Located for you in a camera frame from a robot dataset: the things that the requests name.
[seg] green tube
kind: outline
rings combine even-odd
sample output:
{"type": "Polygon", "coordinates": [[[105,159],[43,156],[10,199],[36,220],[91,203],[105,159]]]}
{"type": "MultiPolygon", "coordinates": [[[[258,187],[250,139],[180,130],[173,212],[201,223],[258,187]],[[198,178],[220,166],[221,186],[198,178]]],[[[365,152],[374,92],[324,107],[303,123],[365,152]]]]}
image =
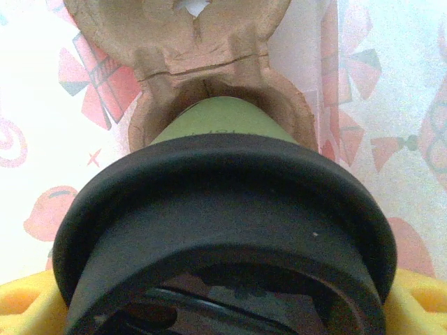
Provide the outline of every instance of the green tube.
{"type": "Polygon", "coordinates": [[[178,137],[237,133],[297,143],[279,124],[255,105],[238,98],[208,98],[188,107],[151,143],[178,137]]]}

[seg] black rubber eyecup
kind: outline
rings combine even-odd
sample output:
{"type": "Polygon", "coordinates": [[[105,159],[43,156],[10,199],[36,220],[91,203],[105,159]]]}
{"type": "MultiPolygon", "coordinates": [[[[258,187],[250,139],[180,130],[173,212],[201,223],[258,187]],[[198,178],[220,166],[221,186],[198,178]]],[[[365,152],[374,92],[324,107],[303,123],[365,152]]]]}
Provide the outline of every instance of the black rubber eyecup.
{"type": "Polygon", "coordinates": [[[344,318],[343,334],[385,334],[396,262],[386,218],[351,174],[298,145],[238,134],[161,142],[107,167],[74,200],[53,250],[65,334],[83,335],[114,334],[107,320],[170,278],[230,285],[251,266],[264,290],[309,281],[329,330],[344,318]]]}

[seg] patterned paper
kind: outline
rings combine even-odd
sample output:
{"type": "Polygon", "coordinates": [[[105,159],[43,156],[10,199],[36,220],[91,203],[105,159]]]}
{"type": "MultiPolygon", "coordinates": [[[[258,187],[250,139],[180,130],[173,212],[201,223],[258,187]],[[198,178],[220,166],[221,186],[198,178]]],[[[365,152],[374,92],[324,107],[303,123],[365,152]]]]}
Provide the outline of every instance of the patterned paper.
{"type": "MultiPolygon", "coordinates": [[[[288,17],[305,10],[317,27],[284,20],[275,34],[315,62],[300,73],[288,67],[291,80],[321,69],[306,87],[321,153],[372,192],[399,266],[447,280],[447,6],[310,2],[292,0],[288,17]],[[314,36],[297,38],[311,28],[314,36]]],[[[62,0],[0,2],[0,43],[4,283],[52,266],[54,236],[78,191],[129,153],[140,87],[85,39],[62,0]]]]}

